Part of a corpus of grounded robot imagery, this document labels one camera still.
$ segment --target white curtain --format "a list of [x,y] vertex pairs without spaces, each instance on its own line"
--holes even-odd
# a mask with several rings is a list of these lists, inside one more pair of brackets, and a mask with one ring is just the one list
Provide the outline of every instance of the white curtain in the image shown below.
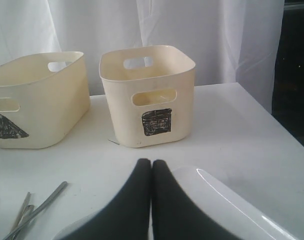
[[172,45],[196,62],[196,85],[239,82],[271,111],[284,0],[0,0],[0,65],[41,52],[85,53],[103,94],[100,56]]

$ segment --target white plate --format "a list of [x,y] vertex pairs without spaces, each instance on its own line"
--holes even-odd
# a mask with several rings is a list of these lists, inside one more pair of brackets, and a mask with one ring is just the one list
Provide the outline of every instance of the white plate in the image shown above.
[[193,202],[244,240],[298,240],[206,171],[194,166],[172,172]]

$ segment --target white tabletop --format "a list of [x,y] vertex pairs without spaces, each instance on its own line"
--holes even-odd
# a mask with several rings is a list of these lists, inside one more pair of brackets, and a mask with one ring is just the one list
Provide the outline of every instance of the white tabletop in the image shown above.
[[59,144],[41,150],[0,149],[0,239],[27,194],[39,206],[62,182],[70,185],[40,214],[25,240],[50,240],[65,226],[104,207],[137,159],[166,160],[173,170],[208,171],[304,239],[304,148],[238,83],[195,88],[191,135],[144,148],[116,145],[104,95]]

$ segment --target cream plastic bin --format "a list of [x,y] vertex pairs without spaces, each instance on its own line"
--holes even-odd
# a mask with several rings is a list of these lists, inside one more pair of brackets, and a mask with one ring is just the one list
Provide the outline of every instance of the cream plastic bin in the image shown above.
[[[152,59],[151,66],[124,67],[125,60],[145,57]],[[100,77],[120,144],[138,148],[168,143],[191,132],[195,66],[167,45],[112,51],[101,57]]]
[[[49,63],[70,63],[60,71]],[[89,109],[82,52],[24,56],[0,66],[0,148],[54,145]]]

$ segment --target black label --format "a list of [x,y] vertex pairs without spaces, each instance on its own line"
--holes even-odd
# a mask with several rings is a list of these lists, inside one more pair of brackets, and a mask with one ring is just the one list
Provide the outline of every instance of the black label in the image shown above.
[[29,134],[0,114],[0,139],[22,139],[28,136]]
[[145,136],[171,132],[171,108],[147,111],[142,115]]

